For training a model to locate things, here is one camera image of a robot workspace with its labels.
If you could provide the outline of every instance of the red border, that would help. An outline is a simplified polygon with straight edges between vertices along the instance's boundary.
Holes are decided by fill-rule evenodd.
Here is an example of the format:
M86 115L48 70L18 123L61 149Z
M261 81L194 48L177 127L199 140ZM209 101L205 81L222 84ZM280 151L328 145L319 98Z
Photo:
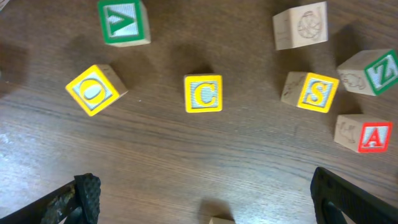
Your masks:
M365 134L365 129L366 127L377 127L377 126L388 126L388 132L387 132L387 136L386 136L386 143L384 143L384 147L382 149L363 149L362 148L362 140ZM359 146L358 146L358 152L359 153L378 153L378 152L386 152L388 149L388 144L390 141L390 136L391 136L391 132L392 132L392 122L366 122L363 124L362 127L362 134L361 134L361 139L359 140Z

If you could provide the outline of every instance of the toy block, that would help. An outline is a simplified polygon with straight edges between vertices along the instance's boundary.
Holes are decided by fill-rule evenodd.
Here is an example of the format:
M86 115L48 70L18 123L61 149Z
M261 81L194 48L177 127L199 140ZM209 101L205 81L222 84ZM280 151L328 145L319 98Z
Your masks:
M365 114L337 117L335 142L355 152L386 152L392 122Z
M288 9L272 18L276 50L328 41L326 2Z
M299 108L329 112L339 80L308 72L289 72L281 101Z
M337 71L347 91L378 96L398 82L398 59L391 49L363 50Z
M0 11L2 11L2 9L4 8L4 6L6 6L6 4L9 2L10 0L0 0Z
M128 47L150 43L147 9L141 0L102 0L98 11L105 44Z
M109 65L91 66L65 88L89 116L127 93L127 88Z
M188 113L217 112L223 109L221 75L186 75L185 109Z
M235 222L213 217L213 218L211 218L209 224L235 224Z

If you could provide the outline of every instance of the yellow letter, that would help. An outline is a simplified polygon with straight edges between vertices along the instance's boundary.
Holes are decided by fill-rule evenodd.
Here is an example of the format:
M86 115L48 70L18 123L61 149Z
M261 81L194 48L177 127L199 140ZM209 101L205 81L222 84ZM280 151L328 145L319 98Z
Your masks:
M206 87L210 87L211 91L215 90L215 84L210 84L210 83L201 84L195 90L195 100L200 106L211 106L216 101L216 97L213 96L213 98L211 99L211 101L209 103L203 102L203 100L201 99L201 90Z
M99 85L101 87L101 90L99 91L99 93L97 93L97 95L95 95L91 99L88 99L85 96L85 92L86 90L88 90L91 87L94 87L95 85ZM87 79L84 80L80 85L80 97L89 104L98 104L105 99L105 89L99 81L94 79Z
M319 105L323 101L323 94L319 91L318 87L322 88L322 92L326 91L327 85L322 82L316 82L311 87L311 94L307 96L307 103L312 105ZM316 96L317 100L312 100L312 95Z

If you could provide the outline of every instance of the dark wooden tabletop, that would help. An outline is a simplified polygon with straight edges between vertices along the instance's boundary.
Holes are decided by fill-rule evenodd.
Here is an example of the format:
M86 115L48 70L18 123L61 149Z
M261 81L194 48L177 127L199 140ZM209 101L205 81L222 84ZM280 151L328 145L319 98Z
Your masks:
M103 42L96 1L11 0L0 12L0 217L92 172L99 223L315 223L323 166L398 206L398 130L389 152L333 142L338 114L398 123L398 86L340 85L327 114L280 102L289 71L337 77L364 49L398 49L398 1L328 1L329 41L275 51L272 16L315 1L144 0L152 43ZM65 85L110 64L130 89L88 117ZM188 114L183 76L219 73L224 110Z

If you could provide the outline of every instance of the yellow border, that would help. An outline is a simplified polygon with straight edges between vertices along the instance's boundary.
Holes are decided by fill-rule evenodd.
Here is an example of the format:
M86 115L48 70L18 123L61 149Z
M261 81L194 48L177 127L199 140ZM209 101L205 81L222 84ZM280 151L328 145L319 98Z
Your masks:
M109 99L102 102L94 110L90 110L89 107L87 107L86 104L83 102L83 100L81 100L81 98L75 93L75 91L73 91L73 87L82 82L88 75L92 74L93 72L95 72L98 75L98 77L104 83L104 86L112 93L112 96L109 97ZM113 87L112 83L109 82L108 78L106 78L104 73L97 65L93 65L89 69L84 71L81 75L76 77L72 82L67 84L65 89L67 90L67 92L69 92L69 94L73 97L73 99L75 99L76 102L83 108L83 110L86 111L88 116L94 116L95 114L105 109L107 106L109 106L111 103L113 103L115 100L117 100L120 97L119 92Z
M216 108L192 108L190 96L190 84L192 82L211 82L218 83L218 106ZM221 75L187 75L184 79L185 87L185 109L188 113L219 112L223 110L223 77Z
M329 99L326 102L325 107L323 107L323 108L319 107L319 106L313 106L313 105L309 105L309 104L303 103L304 102L304 96L305 96L305 90L307 89L307 85L308 85L308 83L309 83L311 78L316 78L318 80L323 80L323 81L326 81L326 82L330 82L333 85L332 88L331 88L331 91L330 91ZM336 78L331 78L331 77L327 77L327 76L324 76L324 75L318 75L318 74L315 74L315 73L308 73L307 74L307 78L305 79L303 90L301 91L300 99L299 99L299 101L297 103L297 107L303 108L303 109L308 109L308 110L313 110L313 111L317 111L317 112L321 112L321 113L329 112L331 103L333 102L333 99L334 99L334 97L336 95L336 91L337 91L339 82L340 82L340 80L338 80Z

